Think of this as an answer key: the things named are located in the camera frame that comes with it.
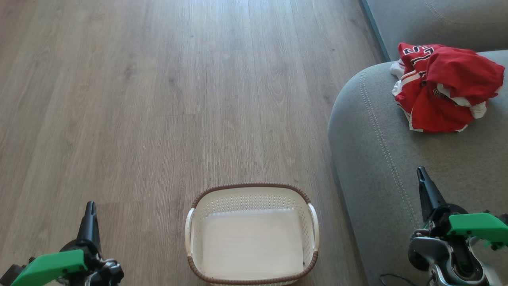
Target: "wooden floor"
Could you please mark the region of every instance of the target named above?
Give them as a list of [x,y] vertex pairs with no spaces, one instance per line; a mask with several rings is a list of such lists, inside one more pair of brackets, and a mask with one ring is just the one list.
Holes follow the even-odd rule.
[[320,219],[297,285],[364,284],[326,127],[378,62],[358,0],[0,0],[0,272],[75,238],[94,200],[122,285],[204,285],[192,201],[268,181]]

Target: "basket bottom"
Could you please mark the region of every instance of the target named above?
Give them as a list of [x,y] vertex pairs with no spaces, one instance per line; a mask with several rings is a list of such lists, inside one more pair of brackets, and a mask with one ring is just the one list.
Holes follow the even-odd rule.
[[203,222],[202,272],[206,276],[256,280],[304,270],[296,210],[215,213]]

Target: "red clothing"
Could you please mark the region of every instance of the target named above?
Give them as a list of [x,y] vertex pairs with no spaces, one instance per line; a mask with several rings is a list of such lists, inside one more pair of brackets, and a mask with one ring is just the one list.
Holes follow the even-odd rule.
[[486,101],[503,84],[504,67],[471,50],[405,43],[398,49],[392,72],[403,69],[404,75],[394,95],[411,130],[461,131],[483,116]]

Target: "perforated basket wall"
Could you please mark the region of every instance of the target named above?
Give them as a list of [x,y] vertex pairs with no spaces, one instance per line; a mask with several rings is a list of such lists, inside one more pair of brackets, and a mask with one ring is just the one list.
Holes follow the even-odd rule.
[[[189,241],[186,244],[190,268],[201,279],[213,285],[288,285],[307,275],[318,256],[319,227],[309,198],[300,189],[283,184],[238,184],[216,187],[201,193],[192,205],[186,227]],[[304,271],[292,276],[262,280],[225,280],[207,277],[200,272],[203,259],[202,223],[213,213],[294,209],[298,211],[302,226]]]

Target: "gray fabric upholstery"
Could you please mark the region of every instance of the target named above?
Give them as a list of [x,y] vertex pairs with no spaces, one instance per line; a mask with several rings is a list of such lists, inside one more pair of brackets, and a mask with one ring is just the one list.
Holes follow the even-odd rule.
[[[508,51],[482,55],[508,65]],[[396,78],[390,65],[367,68],[346,84],[328,135],[369,283],[391,272],[424,285],[426,273],[407,260],[409,236],[422,227],[416,169],[426,167],[449,203],[469,212],[508,212],[508,87],[463,132],[414,132],[391,94]],[[499,259],[492,264],[508,283],[508,251],[479,249],[487,261]]]
[[506,0],[365,0],[390,59],[397,45],[444,44],[489,51],[508,48]]

